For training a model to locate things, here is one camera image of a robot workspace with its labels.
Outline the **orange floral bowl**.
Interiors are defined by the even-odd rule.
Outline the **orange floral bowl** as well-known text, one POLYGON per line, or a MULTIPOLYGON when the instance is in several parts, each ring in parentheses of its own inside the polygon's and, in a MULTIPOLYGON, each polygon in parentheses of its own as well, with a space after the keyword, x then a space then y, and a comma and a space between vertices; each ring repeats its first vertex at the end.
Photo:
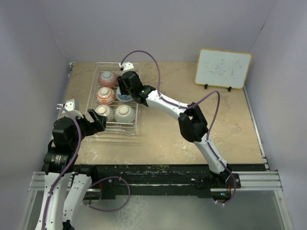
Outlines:
POLYGON ((100 104, 109 105, 115 100, 115 92, 109 87, 101 87, 97 91, 96 100, 100 104))

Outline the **green patterned bowl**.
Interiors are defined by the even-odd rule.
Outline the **green patterned bowl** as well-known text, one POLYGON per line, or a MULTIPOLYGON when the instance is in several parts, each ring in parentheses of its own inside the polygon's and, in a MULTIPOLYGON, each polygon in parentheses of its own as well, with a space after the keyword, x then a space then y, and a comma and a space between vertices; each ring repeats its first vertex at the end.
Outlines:
POLYGON ((115 110, 115 120, 119 123, 131 123, 135 119, 135 111, 129 105, 120 105, 115 110))

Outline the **purple patterned bowl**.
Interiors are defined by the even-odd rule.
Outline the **purple patterned bowl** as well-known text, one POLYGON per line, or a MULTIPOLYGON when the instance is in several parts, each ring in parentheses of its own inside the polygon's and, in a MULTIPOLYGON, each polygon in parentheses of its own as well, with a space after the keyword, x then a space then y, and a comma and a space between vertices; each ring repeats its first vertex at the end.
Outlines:
POLYGON ((100 105, 96 107, 95 112, 101 116, 106 116, 107 122, 111 122, 114 118, 114 111, 108 105, 100 105))

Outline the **blue floral bowl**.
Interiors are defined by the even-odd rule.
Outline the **blue floral bowl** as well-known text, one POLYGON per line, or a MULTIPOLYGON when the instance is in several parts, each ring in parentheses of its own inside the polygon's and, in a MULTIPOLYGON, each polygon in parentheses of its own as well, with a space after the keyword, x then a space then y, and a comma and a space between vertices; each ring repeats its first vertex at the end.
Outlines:
POLYGON ((116 98, 125 103, 133 101, 133 98, 130 95, 122 94, 119 87, 116 90, 116 98))

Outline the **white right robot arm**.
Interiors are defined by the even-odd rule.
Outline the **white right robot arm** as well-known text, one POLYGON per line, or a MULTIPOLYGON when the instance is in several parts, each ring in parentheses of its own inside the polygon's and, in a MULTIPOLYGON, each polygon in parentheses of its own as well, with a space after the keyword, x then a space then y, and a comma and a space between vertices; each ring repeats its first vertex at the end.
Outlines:
POLYGON ((162 95, 150 85, 143 85, 139 75, 127 71, 118 77, 120 91, 130 95, 138 104, 159 109, 178 121, 182 137, 193 143, 201 152, 213 174, 213 182, 217 187, 225 187, 236 181, 227 161, 223 159, 210 138, 208 123, 196 103, 185 104, 162 95))

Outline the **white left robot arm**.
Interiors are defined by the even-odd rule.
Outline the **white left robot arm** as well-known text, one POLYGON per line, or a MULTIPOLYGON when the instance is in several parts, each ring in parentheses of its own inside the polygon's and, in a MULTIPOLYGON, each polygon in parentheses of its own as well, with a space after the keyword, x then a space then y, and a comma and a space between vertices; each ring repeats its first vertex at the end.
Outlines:
POLYGON ((97 186, 99 177, 94 166, 73 171, 81 141, 106 128, 107 117, 94 109, 87 112, 93 121, 84 115, 64 110, 65 116, 54 122, 53 139, 48 144, 44 157, 44 197, 37 230, 72 230, 77 212, 88 188, 97 186))

